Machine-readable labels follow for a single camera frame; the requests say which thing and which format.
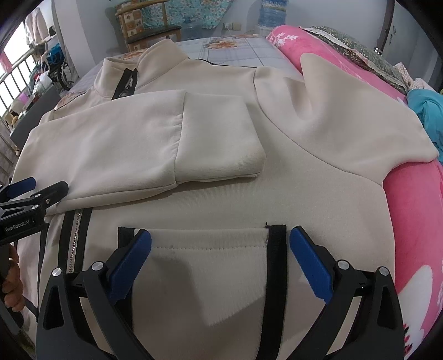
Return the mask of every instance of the blue cloth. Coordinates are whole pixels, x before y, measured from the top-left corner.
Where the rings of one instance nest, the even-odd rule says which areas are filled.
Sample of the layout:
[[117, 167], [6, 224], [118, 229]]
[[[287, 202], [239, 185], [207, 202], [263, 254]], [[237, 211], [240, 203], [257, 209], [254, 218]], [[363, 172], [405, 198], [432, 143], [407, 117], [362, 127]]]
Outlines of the blue cloth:
[[265, 27], [277, 27], [286, 23], [288, 0], [261, 0], [258, 24]]
[[427, 89], [415, 89], [406, 96], [408, 106], [417, 114], [429, 138], [439, 151], [443, 164], [443, 95]]
[[65, 59], [60, 44], [54, 46], [46, 55], [49, 66], [58, 65]]
[[[197, 22], [203, 29], [215, 29], [233, 0], [169, 0], [165, 3], [169, 24]], [[163, 26], [161, 4], [142, 9], [146, 28]]]

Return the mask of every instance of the jacket sleeve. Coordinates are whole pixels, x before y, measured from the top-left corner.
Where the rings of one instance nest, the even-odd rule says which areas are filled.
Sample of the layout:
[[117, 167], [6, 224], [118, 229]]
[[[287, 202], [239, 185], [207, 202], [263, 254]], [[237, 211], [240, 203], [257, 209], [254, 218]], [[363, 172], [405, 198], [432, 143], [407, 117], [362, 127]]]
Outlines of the jacket sleeve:
[[301, 58], [304, 82], [262, 67], [260, 105], [283, 133], [324, 162], [382, 185], [396, 166], [438, 155], [418, 117], [369, 84], [314, 54]]
[[34, 32], [32, 30], [32, 13], [26, 16], [25, 19], [26, 44], [34, 43]]
[[264, 161], [241, 97], [159, 91], [40, 124], [13, 182], [33, 176], [39, 190], [66, 181], [68, 195], [50, 209], [57, 213], [141, 200], [188, 181], [254, 178]]

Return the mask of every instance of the finger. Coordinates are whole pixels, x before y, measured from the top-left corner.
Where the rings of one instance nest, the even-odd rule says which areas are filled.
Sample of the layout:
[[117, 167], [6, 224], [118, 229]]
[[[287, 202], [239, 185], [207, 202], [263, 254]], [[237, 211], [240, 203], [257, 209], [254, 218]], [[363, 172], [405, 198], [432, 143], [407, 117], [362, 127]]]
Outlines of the finger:
[[17, 306], [23, 297], [23, 283], [20, 281], [20, 284], [10, 293], [6, 294], [4, 297], [4, 304], [7, 308], [13, 308]]
[[24, 307], [25, 307], [25, 298], [22, 296], [19, 303], [12, 308], [12, 311], [16, 313], [18, 311], [22, 311]]
[[17, 264], [20, 262], [19, 253], [17, 252], [17, 249], [11, 244], [9, 244], [9, 257]]
[[7, 294], [13, 291], [20, 281], [20, 268], [19, 266], [9, 260], [9, 272], [6, 279], [3, 281], [2, 292]]

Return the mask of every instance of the blue gripper pad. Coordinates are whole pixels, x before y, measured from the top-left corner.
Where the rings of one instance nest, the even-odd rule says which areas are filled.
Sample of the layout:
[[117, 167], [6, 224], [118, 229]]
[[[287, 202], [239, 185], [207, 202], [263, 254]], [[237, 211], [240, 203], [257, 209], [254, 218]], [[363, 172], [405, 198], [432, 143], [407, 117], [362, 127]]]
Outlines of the blue gripper pad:
[[14, 199], [34, 189], [35, 189], [35, 179], [33, 177], [28, 177], [27, 179], [10, 184], [6, 192], [6, 196], [10, 199]]
[[315, 296], [323, 299], [328, 304], [334, 294], [331, 275], [299, 229], [294, 228], [291, 230], [289, 246], [300, 264], [309, 285], [311, 285]]
[[109, 277], [108, 299], [112, 304], [128, 295], [141, 267], [151, 252], [151, 234], [142, 230], [132, 247]]

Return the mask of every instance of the black trim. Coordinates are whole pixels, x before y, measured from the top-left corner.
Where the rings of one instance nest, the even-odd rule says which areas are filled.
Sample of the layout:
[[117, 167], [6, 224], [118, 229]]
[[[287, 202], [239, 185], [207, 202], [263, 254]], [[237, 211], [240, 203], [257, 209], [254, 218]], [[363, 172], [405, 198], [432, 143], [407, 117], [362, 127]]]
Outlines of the black trim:
[[66, 104], [63, 104], [62, 106], [59, 106], [58, 108], [54, 109], [54, 112], [56, 112], [57, 110], [60, 110], [61, 108], [64, 108], [65, 106], [69, 105], [72, 101], [74, 101], [75, 99], [79, 98], [80, 96], [86, 94], [87, 90], [83, 90], [83, 91], [79, 91], [78, 93], [76, 92], [77, 96], [70, 99], [69, 102], [67, 102]]
[[62, 230], [60, 231], [60, 241], [58, 243], [58, 267], [66, 271], [68, 266], [69, 241], [71, 239], [72, 225], [74, 223], [75, 210], [65, 213]]
[[111, 100], [131, 96], [134, 94], [138, 80], [137, 69], [129, 70], [126, 68], [117, 84], [114, 95]]
[[[201, 60], [201, 61], [204, 61], [204, 62], [206, 62], [208, 64], [215, 65], [215, 66], [226, 66], [226, 67], [231, 67], [232, 66], [232, 65], [225, 65], [225, 64], [214, 64], [211, 61], [205, 60], [205, 59], [195, 59], [195, 60]], [[248, 67], [250, 69], [256, 69], [257, 68], [256, 66], [238, 66], [238, 67]]]
[[[134, 228], [131, 227], [119, 227], [118, 228], [118, 247], [127, 246], [131, 240], [134, 238]], [[128, 295], [123, 299], [119, 300], [115, 304], [116, 309], [120, 315], [125, 319], [129, 328], [133, 330], [132, 322], [132, 287], [128, 292]]]
[[272, 225], [266, 228], [269, 230], [266, 256], [268, 272], [260, 347], [256, 360], [277, 359], [288, 292], [286, 225]]
[[42, 273], [43, 259], [45, 257], [46, 250], [46, 237], [48, 235], [49, 224], [45, 224], [45, 227], [40, 232], [40, 248], [39, 248], [39, 273], [37, 274], [37, 316], [36, 320], [39, 320], [39, 309], [38, 305], [40, 303], [40, 275]]
[[39, 319], [39, 309], [31, 302], [31, 300], [25, 298], [25, 306], [28, 310], [34, 314], [35, 319], [38, 321]]
[[75, 253], [74, 272], [83, 271], [85, 259], [86, 235], [88, 235], [89, 221], [91, 220], [92, 207], [83, 209], [82, 218], [78, 227], [77, 250]]

